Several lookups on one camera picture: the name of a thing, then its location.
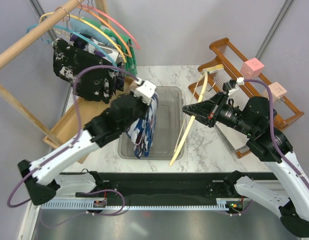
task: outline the wire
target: wire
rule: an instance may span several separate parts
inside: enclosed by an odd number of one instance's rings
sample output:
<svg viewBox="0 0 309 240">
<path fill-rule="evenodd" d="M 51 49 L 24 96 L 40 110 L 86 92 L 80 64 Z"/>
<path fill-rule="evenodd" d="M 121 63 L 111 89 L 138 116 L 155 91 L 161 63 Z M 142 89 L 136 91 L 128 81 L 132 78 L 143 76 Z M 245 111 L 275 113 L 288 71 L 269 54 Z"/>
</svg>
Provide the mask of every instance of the wire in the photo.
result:
<svg viewBox="0 0 309 240">
<path fill-rule="evenodd" d="M 239 204 L 243 203 L 243 202 L 244 202 L 244 199 L 245 199 L 245 197 L 244 197 L 244 196 L 241 196 L 241 200 L 240 200 Z"/>
<path fill-rule="evenodd" d="M 79 72 L 79 74 L 77 75 L 74 83 L 72 84 L 72 88 L 73 88 L 73 93 L 76 92 L 77 90 L 77 85 L 78 82 L 80 81 L 80 78 L 87 72 L 94 70 L 94 69 L 113 69 L 113 70 L 117 70 L 120 71 L 126 75 L 129 75 L 130 77 L 132 77 L 133 79 L 137 80 L 137 77 L 133 74 L 131 74 L 130 72 L 127 72 L 119 67 L 115 67 L 115 66 L 109 66 L 109 65 L 96 65 L 96 66 L 91 66 L 88 67 L 84 70 L 82 70 L 81 72 Z M 76 112 L 76 116 L 77 116 L 77 120 L 78 120 L 78 133 L 75 136 L 74 140 L 70 143 L 70 145 L 66 146 L 65 148 L 61 149 L 60 151 L 56 152 L 54 155 L 52 155 L 51 157 L 49 157 L 48 159 L 46 159 L 45 161 L 43 161 L 39 166 L 37 166 L 36 168 L 34 168 L 33 170 L 31 170 L 27 175 L 25 175 L 19 182 L 18 184 L 14 187 L 14 189 L 11 191 L 8 199 L 7 199 L 7 206 L 9 208 L 17 208 L 20 207 L 24 204 L 26 204 L 27 202 L 29 202 L 31 199 L 27 199 L 23 202 L 20 202 L 18 204 L 11 204 L 11 200 L 13 198 L 13 196 L 15 195 L 16 191 L 20 188 L 20 186 L 32 175 L 34 174 L 39 168 L 42 168 L 44 165 L 46 165 L 48 162 L 50 162 L 51 160 L 53 160 L 54 158 L 56 158 L 57 156 L 59 156 L 60 154 L 64 153 L 66 150 L 68 150 L 71 146 L 73 146 L 77 140 L 80 138 L 81 133 L 82 133 L 82 120 L 80 117 L 80 112 L 79 112 L 79 106 L 77 103 L 77 99 L 75 94 L 73 94 L 73 104 L 74 104 L 74 108 L 75 108 L 75 112 Z"/>
<path fill-rule="evenodd" d="M 233 107 L 235 104 L 235 100 L 233 98 L 229 98 L 228 99 L 228 105 L 230 105 L 231 107 Z"/>
<path fill-rule="evenodd" d="M 83 173 L 84 170 L 86 170 L 86 172 L 89 173 L 89 170 L 87 168 L 82 169 L 80 173 Z"/>
<path fill-rule="evenodd" d="M 230 215 L 230 217 L 232 217 L 232 216 L 241 216 L 243 213 L 245 213 L 245 212 L 251 207 L 252 203 L 253 203 L 253 200 L 251 199 L 250 202 L 249 202 L 249 204 L 248 204 L 248 206 L 246 206 L 246 208 L 244 208 L 244 209 L 243 209 L 241 212 L 239 212 L 239 213 L 231 213 L 231 214 L 229 214 L 229 213 L 223 212 L 223 211 L 217 211 L 217 213 L 218 213 L 218 214 L 223 214 L 223 215 Z"/>
<path fill-rule="evenodd" d="M 241 213 L 242 211 L 236 210 L 234 207 L 231 208 L 232 210 L 236 211 L 237 213 Z"/>
<path fill-rule="evenodd" d="M 43 222 L 42 220 L 42 213 L 40 214 L 39 216 L 39 219 L 40 219 L 40 223 L 46 227 L 46 228 L 49 228 L 49 229 L 53 229 L 53 228 L 56 228 L 56 227 L 59 227 L 60 225 L 62 224 L 65 224 L 69 221 L 71 221 L 72 219 L 75 219 L 81 215 L 84 215 L 84 214 L 91 214 L 91 215 L 100 215 L 100 216 L 116 216 L 118 215 L 119 213 L 121 213 L 121 211 L 125 208 L 126 206 L 126 201 L 125 201 L 125 198 L 124 196 L 121 194 L 121 192 L 117 191 L 117 190 L 113 190 L 113 189 L 104 189 L 104 190 L 99 190 L 99 191 L 94 191 L 94 192 L 81 192 L 81 194 L 85 194 L 85 195 L 94 195 L 94 194 L 100 194 L 100 193 L 106 193 L 106 192 L 112 192 L 112 193 L 115 193 L 117 195 L 119 195 L 122 199 L 122 206 L 121 208 L 116 211 L 116 212 L 113 212 L 113 213 L 96 213 L 96 212 L 89 212 L 89 211 L 82 211 L 82 212 L 79 212 L 77 213 L 76 215 L 73 215 L 71 217 L 69 217 L 68 219 L 60 222 L 60 223 L 57 223 L 55 225 L 48 225 L 46 223 Z"/>
<path fill-rule="evenodd" d="M 274 131 L 274 103 L 273 103 L 273 95 L 271 93 L 271 90 L 269 88 L 269 86 L 261 81 L 261 80 L 256 80 L 256 79 L 245 79 L 244 82 L 248 82 L 248 83 L 258 83 L 261 84 L 265 87 L 266 91 L 268 92 L 268 96 L 269 96 L 269 110 L 270 110 L 270 136 L 271 136 L 271 141 L 272 144 L 275 148 L 275 150 L 278 152 L 278 154 L 280 155 L 280 157 L 289 165 L 289 167 L 291 167 L 295 173 L 300 177 L 300 179 L 303 181 L 303 183 L 305 184 L 305 186 L 308 188 L 309 190 L 309 182 L 307 181 L 307 179 L 302 176 L 302 173 L 298 170 L 298 168 L 291 162 L 289 161 L 288 158 L 286 158 L 286 156 L 283 154 L 283 152 L 280 150 L 277 141 L 276 141 L 276 136 L 275 136 L 275 131 Z"/>
</svg>

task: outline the marble countertop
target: marble countertop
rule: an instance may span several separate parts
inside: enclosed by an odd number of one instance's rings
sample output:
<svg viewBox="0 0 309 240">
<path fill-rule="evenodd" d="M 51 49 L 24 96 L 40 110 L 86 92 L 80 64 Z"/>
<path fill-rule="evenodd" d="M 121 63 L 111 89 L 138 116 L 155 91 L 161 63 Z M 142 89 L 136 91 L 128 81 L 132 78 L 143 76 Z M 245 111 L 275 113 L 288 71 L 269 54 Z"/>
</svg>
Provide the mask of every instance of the marble countertop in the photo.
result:
<svg viewBox="0 0 309 240">
<path fill-rule="evenodd" d="M 139 66 L 138 77 L 157 86 L 176 86 L 182 91 L 184 104 L 190 104 L 192 93 L 188 86 L 198 80 L 198 66 Z M 67 108 L 72 104 L 69 98 Z M 183 115 L 188 123 L 190 117 Z M 176 173 L 176 172 L 269 172 L 270 170 L 252 154 L 237 158 L 216 128 L 209 128 L 195 121 L 187 137 L 184 155 L 169 166 L 166 160 L 122 159 L 118 154 L 119 140 L 92 152 L 83 162 L 69 166 L 65 172 L 80 172 L 87 168 L 98 172 L 122 173 Z"/>
</svg>

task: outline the cloth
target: cloth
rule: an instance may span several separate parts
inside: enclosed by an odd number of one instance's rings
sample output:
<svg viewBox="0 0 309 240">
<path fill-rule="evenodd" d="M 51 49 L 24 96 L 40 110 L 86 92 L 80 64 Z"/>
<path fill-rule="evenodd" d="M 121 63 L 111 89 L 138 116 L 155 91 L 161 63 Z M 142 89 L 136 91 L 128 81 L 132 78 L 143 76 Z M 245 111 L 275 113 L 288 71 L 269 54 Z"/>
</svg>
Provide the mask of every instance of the cloth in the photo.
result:
<svg viewBox="0 0 309 240">
<path fill-rule="evenodd" d="M 93 37 L 84 34 L 84 36 L 88 39 L 90 39 L 92 42 L 94 42 L 96 45 L 98 45 L 100 48 L 102 48 L 116 63 L 118 68 L 125 68 L 125 64 L 123 63 L 123 59 L 120 57 L 119 52 L 116 49 L 110 48 L 109 46 L 104 45 L 103 43 L 100 43 L 99 41 L 95 40 Z M 105 60 L 109 61 L 105 55 L 98 51 L 91 43 L 88 43 L 87 41 L 81 39 L 80 37 L 71 34 L 70 35 L 70 43 L 73 44 L 73 46 L 80 48 L 84 51 L 88 51 L 91 54 L 97 55 L 101 58 L 104 58 Z M 125 75 L 120 72 L 115 72 L 116 78 L 114 82 L 113 87 L 113 93 L 116 93 L 116 90 L 124 91 L 125 87 Z"/>
<path fill-rule="evenodd" d="M 86 18 L 86 17 L 82 17 L 82 19 L 86 20 L 87 22 L 91 23 L 92 25 L 96 26 L 97 28 L 99 28 L 100 30 L 102 30 L 105 34 L 107 34 L 109 37 L 112 37 L 112 38 L 115 38 L 117 44 L 120 45 L 121 47 L 121 50 L 124 52 L 124 53 L 128 53 L 127 52 L 127 49 L 125 47 L 125 45 L 123 45 L 123 43 L 120 41 L 120 39 L 118 38 L 118 36 L 113 32 L 111 31 L 111 29 L 109 29 L 108 27 L 106 26 L 103 26 L 101 25 L 100 23 L 98 22 L 95 22 L 89 18 Z M 131 38 L 129 38 L 128 36 L 124 35 L 124 34 L 119 34 L 122 39 L 125 41 L 125 43 L 129 46 L 129 45 L 132 45 L 132 40 Z M 131 52 L 131 55 L 132 57 L 127 57 L 126 58 L 126 63 L 125 63 L 125 70 L 128 71 L 129 73 L 132 73 L 133 75 L 137 75 L 138 72 L 137 72 L 137 61 L 136 61 L 136 56 L 135 56 L 135 51 L 134 51 L 134 48 L 132 46 L 129 46 L 129 49 L 130 49 L 130 52 Z"/>
<path fill-rule="evenodd" d="M 71 85 L 82 70 L 100 64 L 111 65 L 109 61 L 102 57 L 69 45 L 62 38 L 57 38 L 52 46 L 54 49 L 53 71 L 58 77 L 71 83 Z M 108 104 L 114 93 L 118 75 L 119 73 L 112 69 L 89 71 L 80 79 L 77 90 L 73 94 L 87 101 L 103 101 Z"/>
<path fill-rule="evenodd" d="M 134 155 L 137 158 L 141 158 L 142 154 L 145 157 L 149 156 L 156 127 L 158 101 L 158 94 L 155 93 L 145 119 L 139 118 L 126 131 L 128 138 L 134 143 Z"/>
<path fill-rule="evenodd" d="M 112 48 L 114 48 L 115 46 L 109 42 L 108 39 L 105 38 L 105 36 L 103 36 L 100 32 L 98 32 L 97 30 L 93 29 L 91 26 L 88 26 L 87 24 L 83 23 L 82 21 L 79 21 L 77 19 L 74 18 L 70 18 L 70 25 L 71 28 L 77 32 L 77 33 L 81 33 L 81 34 L 87 34 L 91 37 L 93 37 L 94 39 L 96 39 L 98 42 L 101 42 L 107 46 L 110 46 Z M 114 37 L 109 36 L 115 43 L 117 43 L 117 40 Z"/>
</svg>

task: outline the black and white clothing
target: black and white clothing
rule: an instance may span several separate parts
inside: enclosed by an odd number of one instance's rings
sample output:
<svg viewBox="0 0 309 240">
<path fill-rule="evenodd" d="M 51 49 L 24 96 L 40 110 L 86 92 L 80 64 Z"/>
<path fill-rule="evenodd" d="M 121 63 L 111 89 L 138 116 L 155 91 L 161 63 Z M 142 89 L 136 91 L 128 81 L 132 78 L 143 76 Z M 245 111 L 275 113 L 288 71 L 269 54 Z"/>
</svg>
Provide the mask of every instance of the black and white clothing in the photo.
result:
<svg viewBox="0 0 309 240">
<path fill-rule="evenodd" d="M 62 38 L 52 43 L 53 71 L 61 79 L 73 84 L 77 75 L 84 69 L 95 65 L 112 65 L 108 60 L 69 45 Z M 87 101 L 103 101 L 109 103 L 118 87 L 119 73 L 112 69 L 95 69 L 82 76 L 73 94 Z"/>
</svg>

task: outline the yellow hanger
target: yellow hanger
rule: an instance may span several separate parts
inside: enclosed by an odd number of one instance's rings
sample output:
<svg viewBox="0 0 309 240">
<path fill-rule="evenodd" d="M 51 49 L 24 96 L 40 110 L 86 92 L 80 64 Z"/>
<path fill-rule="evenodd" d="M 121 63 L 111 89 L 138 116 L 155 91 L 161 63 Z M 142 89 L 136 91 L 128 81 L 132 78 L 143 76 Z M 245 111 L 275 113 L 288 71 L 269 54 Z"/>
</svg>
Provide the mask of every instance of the yellow hanger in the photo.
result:
<svg viewBox="0 0 309 240">
<path fill-rule="evenodd" d="M 89 10 L 89 8 L 84 8 L 84 7 L 81 7 L 81 6 L 77 6 L 77 9 L 80 9 L 91 14 L 92 16 L 96 17 L 97 19 L 99 19 L 101 22 L 103 22 L 103 24 L 105 26 L 107 26 L 108 28 L 111 29 L 111 31 L 113 31 L 113 33 L 119 38 L 119 40 L 122 42 L 122 44 L 125 46 L 125 49 L 127 50 L 128 54 L 126 53 L 123 53 L 125 56 L 128 56 L 129 58 L 132 58 L 132 54 L 131 54 L 131 51 L 130 51 L 130 47 L 128 47 L 128 45 L 126 44 L 126 42 L 123 40 L 123 38 L 117 33 L 117 31 L 109 24 L 107 23 L 107 21 L 105 21 L 103 18 L 101 18 L 100 16 L 98 16 L 97 14 L 95 14 L 93 11 Z"/>
<path fill-rule="evenodd" d="M 202 86 L 202 89 L 201 89 L 200 96 L 198 98 L 198 103 L 202 102 L 204 94 L 206 93 L 206 89 L 207 89 L 207 85 L 208 85 L 208 73 L 206 71 L 204 72 L 204 74 L 202 74 L 200 76 L 198 82 L 201 81 L 203 78 L 204 78 L 203 86 Z M 191 126 L 193 125 L 193 123 L 195 121 L 195 118 L 196 118 L 195 116 L 191 116 L 190 117 L 189 123 L 186 126 L 186 129 L 185 129 L 184 134 L 183 134 L 183 136 L 182 136 L 182 138 L 180 140 L 180 143 L 179 143 L 178 147 L 175 148 L 175 152 L 174 152 L 173 157 L 172 157 L 172 159 L 171 159 L 171 161 L 169 163 L 170 167 L 174 164 L 175 160 L 177 159 L 177 157 L 178 157 L 178 155 L 179 155 L 179 153 L 181 151 L 181 148 L 183 147 L 183 145 L 184 145 L 184 143 L 186 141 L 186 138 L 187 138 L 187 136 L 189 134 Z"/>
<path fill-rule="evenodd" d="M 46 16 L 49 16 L 49 15 L 52 15 L 54 14 L 54 12 L 48 12 L 48 13 L 45 13 L 43 15 L 41 15 L 40 17 L 40 20 L 39 20 L 39 23 L 41 23 L 43 21 L 43 18 L 46 17 Z M 73 19 L 76 19 L 80 22 L 83 22 L 84 24 L 87 24 L 89 27 L 92 27 L 94 30 L 97 30 L 99 33 L 101 33 L 106 39 L 109 40 L 110 43 L 112 43 L 112 45 L 119 51 L 119 53 L 121 54 L 122 56 L 122 60 L 126 63 L 127 62 L 127 59 L 123 53 L 123 51 L 117 46 L 117 44 L 107 35 L 105 34 L 103 31 L 101 31 L 99 28 L 97 28 L 96 26 L 92 25 L 90 22 L 86 21 L 86 20 L 83 20 L 75 15 L 71 15 L 71 14 L 68 14 L 71 18 Z"/>
</svg>

